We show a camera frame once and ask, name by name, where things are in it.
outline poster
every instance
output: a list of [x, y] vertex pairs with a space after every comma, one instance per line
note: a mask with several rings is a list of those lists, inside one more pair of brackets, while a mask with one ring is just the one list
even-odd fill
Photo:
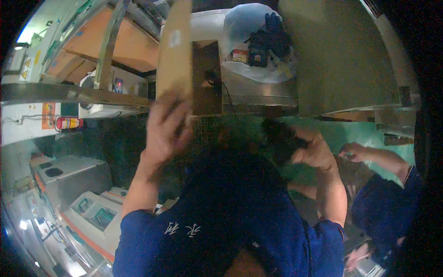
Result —
[[43, 103], [42, 130], [54, 129], [55, 103]]

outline white plastic bag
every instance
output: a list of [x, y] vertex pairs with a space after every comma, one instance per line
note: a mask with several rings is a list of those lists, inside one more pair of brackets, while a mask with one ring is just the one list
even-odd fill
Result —
[[[252, 32], [262, 29], [265, 24], [265, 15], [273, 12], [281, 19], [276, 11], [259, 3], [243, 4], [232, 8], [226, 14], [220, 42], [223, 60], [235, 49], [236, 45], [244, 43]], [[268, 65], [264, 68], [249, 66], [242, 62], [222, 62], [221, 66], [258, 82], [280, 83], [295, 77], [296, 62], [296, 56], [291, 47], [291, 53], [285, 57], [284, 61], [278, 58], [272, 61], [269, 55]]]

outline yellow warning sticker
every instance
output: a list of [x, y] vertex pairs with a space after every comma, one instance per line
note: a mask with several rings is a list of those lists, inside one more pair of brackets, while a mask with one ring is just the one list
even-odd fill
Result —
[[26, 80], [26, 76], [27, 76], [27, 70], [25, 70], [25, 71], [22, 73], [22, 77], [23, 77], [23, 79]]
[[37, 53], [35, 54], [34, 65], [36, 65], [39, 62], [39, 58], [40, 58], [41, 53], [42, 53], [42, 51], [38, 50]]
[[25, 65], [26, 67], [29, 67], [29, 65], [31, 64], [31, 58], [29, 58], [27, 61], [25, 61]]
[[23, 72], [19, 76], [19, 81], [25, 81], [29, 82], [29, 79], [31, 78], [31, 70], [33, 67], [32, 61], [34, 60], [33, 57], [28, 58], [24, 64], [23, 64]]

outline warning label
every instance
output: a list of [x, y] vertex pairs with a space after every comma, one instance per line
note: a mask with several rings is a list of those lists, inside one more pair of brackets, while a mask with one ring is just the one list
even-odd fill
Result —
[[31, 65], [31, 60], [32, 59], [28, 59], [27, 61], [25, 61], [25, 66], [29, 67]]
[[19, 81], [29, 81], [32, 70], [32, 58], [27, 58], [23, 63], [22, 73], [19, 76]]

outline stainless steel counter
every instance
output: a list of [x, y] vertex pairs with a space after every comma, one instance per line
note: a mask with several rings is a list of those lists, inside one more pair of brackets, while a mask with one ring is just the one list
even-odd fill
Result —
[[[368, 106], [400, 105], [391, 62], [378, 29], [359, 2], [282, 0], [285, 27], [300, 53], [297, 77], [259, 83], [221, 67], [238, 112], [281, 106], [300, 116]], [[193, 13], [193, 41], [217, 39], [222, 47], [229, 9]], [[224, 112], [232, 111], [226, 91]]]

